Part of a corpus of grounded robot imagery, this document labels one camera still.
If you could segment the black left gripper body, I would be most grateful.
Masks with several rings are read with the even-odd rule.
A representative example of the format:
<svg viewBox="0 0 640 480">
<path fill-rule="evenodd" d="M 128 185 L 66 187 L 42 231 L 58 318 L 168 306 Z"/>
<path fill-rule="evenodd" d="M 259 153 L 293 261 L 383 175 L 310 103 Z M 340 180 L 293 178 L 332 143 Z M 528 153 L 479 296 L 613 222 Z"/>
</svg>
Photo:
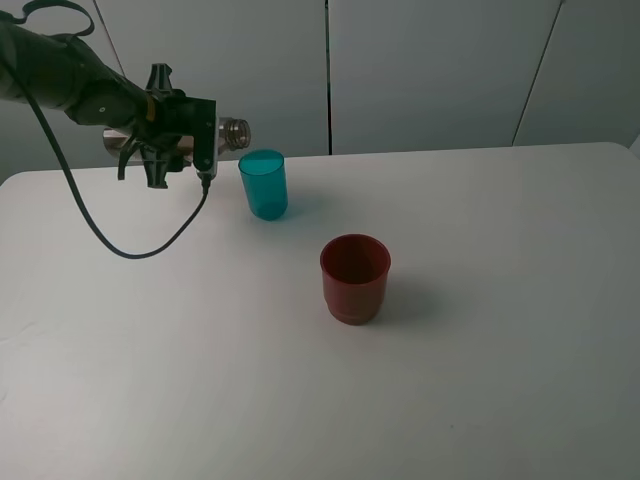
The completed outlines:
<svg viewBox="0 0 640 480">
<path fill-rule="evenodd" d="M 142 145 L 151 150 L 193 150 L 198 98 L 182 90 L 146 90 Z"/>
</svg>

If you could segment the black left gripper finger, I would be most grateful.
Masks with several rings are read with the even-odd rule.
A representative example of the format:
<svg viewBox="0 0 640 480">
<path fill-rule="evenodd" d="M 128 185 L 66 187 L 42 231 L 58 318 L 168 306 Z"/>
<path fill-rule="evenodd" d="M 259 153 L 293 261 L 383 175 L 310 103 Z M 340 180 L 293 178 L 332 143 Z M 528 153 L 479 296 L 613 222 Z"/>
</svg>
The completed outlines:
<svg viewBox="0 0 640 480">
<path fill-rule="evenodd" d="M 165 63 L 154 63 L 151 66 L 149 75 L 149 91 L 161 95 L 173 93 L 173 86 L 170 80 L 172 69 Z"/>
<path fill-rule="evenodd" d="M 183 154 L 177 144 L 162 148 L 143 146 L 142 163 L 147 186 L 152 189 L 167 189 L 167 175 L 183 171 Z"/>
</svg>

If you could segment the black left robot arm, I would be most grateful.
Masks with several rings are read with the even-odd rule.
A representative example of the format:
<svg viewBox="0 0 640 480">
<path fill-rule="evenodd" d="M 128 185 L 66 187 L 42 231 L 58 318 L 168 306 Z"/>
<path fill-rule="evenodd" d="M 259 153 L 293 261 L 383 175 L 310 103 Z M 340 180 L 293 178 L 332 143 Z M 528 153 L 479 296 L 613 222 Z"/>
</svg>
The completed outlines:
<svg viewBox="0 0 640 480">
<path fill-rule="evenodd" d="M 130 158 L 143 159 L 147 185 L 164 189 L 165 176 L 191 163 L 211 171 L 215 106 L 172 87 L 170 68 L 156 64 L 141 88 L 112 70 L 78 36 L 41 35 L 1 23 L 1 97 L 60 110 L 83 126 L 103 126 L 126 137 L 119 150 L 119 179 Z"/>
</svg>

